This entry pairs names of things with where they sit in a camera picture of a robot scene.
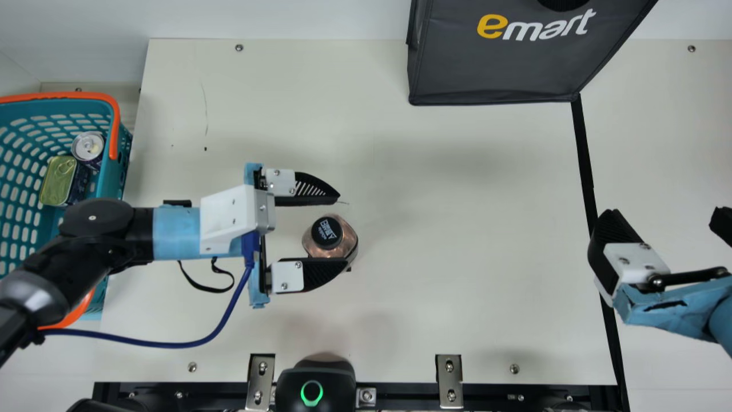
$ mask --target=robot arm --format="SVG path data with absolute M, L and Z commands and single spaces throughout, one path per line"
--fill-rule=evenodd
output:
M 245 184 L 161 207 L 88 199 L 68 207 L 59 235 L 0 282 L 0 366 L 18 347 L 41 343 L 36 330 L 61 321 L 104 276 L 154 260 L 242 256 L 244 237 L 261 251 L 251 270 L 250 303 L 269 302 L 272 281 L 287 293 L 307 292 L 344 271 L 343 259 L 283 259 L 269 268 L 264 235 L 275 229 L 276 206 L 331 205 L 340 194 L 309 174 L 250 163 Z
M 732 246 L 732 209 L 717 208 L 709 226 Z M 671 273 L 617 210 L 597 219 L 587 257 L 600 295 L 624 323 L 716 342 L 732 356 L 732 276 L 726 268 Z M 686 286 L 666 290 L 677 285 Z

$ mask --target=blue cable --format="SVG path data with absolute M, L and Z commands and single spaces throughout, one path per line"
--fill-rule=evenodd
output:
M 236 302 L 239 300 L 239 296 L 242 294 L 244 286 L 246 285 L 247 280 L 249 280 L 249 276 L 254 268 L 254 251 L 258 250 L 258 238 L 253 238 L 248 235 L 249 234 L 242 236 L 242 252 L 244 252 L 243 255 L 246 259 L 246 263 L 244 264 L 244 275 L 241 280 L 239 280 L 239 284 L 236 286 L 234 294 L 231 296 L 231 300 L 229 301 L 229 305 L 226 307 L 226 311 L 224 312 L 221 321 L 216 326 L 216 329 L 204 338 L 191 342 L 155 342 L 151 340 L 133 339 L 125 336 L 105 334 L 103 332 L 82 331 L 79 329 L 47 329 L 42 331 L 40 334 L 41 336 L 82 336 L 87 338 L 110 340 L 118 343 L 126 343 L 128 345 L 158 347 L 161 349 L 188 349 L 190 347 L 205 345 L 206 343 L 214 340 L 214 338 L 224 329 L 224 326 L 226 326 L 231 313 L 234 311 Z

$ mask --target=emart logo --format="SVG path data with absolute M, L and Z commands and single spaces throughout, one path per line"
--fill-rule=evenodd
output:
M 585 14 L 575 16 L 569 21 L 557 20 L 547 23 L 524 23 L 515 21 L 509 23 L 502 15 L 484 15 L 478 22 L 478 35 L 486 39 L 517 40 L 523 41 L 524 37 L 531 31 L 530 41 L 549 40 L 557 36 L 567 36 L 572 30 L 577 35 L 587 34 L 587 22 L 597 15 L 593 9 L 587 10 Z

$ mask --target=black bottle cap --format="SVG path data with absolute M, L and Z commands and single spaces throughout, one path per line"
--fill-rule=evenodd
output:
M 315 221 L 310 229 L 313 240 L 323 249 L 333 249 L 343 240 L 343 228 L 334 218 L 325 216 Z

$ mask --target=white tabletop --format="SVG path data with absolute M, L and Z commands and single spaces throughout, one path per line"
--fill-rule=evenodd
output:
M 413 107 L 406 95 L 401 41 L 152 40 L 125 200 L 196 205 L 241 184 L 247 161 L 300 170 L 346 203 L 279 209 L 269 261 L 303 256 L 301 234 L 328 212 L 360 251 L 319 290 L 262 310 L 243 298 L 203 347 L 101 342 L 95 378 L 243 381 L 251 353 L 275 353 L 279 374 L 332 352 L 361 381 L 434 382 L 434 355 L 459 353 L 469 383 L 614 384 L 569 104 Z M 186 269 L 224 283 L 208 262 Z M 197 339 L 228 296 L 155 262 L 112 278 L 102 330 Z

